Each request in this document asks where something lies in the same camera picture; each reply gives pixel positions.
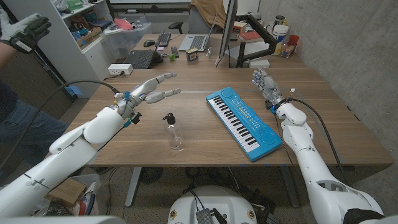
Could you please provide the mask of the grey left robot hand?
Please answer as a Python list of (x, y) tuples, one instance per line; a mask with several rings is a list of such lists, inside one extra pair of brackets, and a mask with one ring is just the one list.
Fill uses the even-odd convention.
[(126, 119), (128, 116), (133, 114), (134, 108), (140, 105), (142, 102), (147, 104), (157, 103), (166, 97), (170, 97), (181, 92), (181, 89), (176, 88), (168, 91), (156, 91), (157, 85), (162, 83), (165, 79), (176, 77), (176, 73), (163, 73), (156, 76), (155, 78), (148, 79), (139, 85), (135, 86), (129, 94), (127, 101), (120, 101), (118, 105), (119, 115)]

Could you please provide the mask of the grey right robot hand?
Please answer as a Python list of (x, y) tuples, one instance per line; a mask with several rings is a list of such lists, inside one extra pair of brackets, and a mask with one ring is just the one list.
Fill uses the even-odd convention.
[(273, 106), (279, 107), (286, 102), (286, 98), (282, 96), (278, 84), (263, 69), (258, 68), (253, 71), (253, 84), (258, 87), (263, 97), (270, 101)]

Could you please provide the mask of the white black gloved person hand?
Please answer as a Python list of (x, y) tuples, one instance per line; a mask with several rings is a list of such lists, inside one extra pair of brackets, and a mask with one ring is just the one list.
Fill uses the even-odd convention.
[(24, 54), (31, 53), (38, 41), (49, 33), (51, 23), (38, 13), (11, 24), (7, 12), (1, 9), (1, 42)]

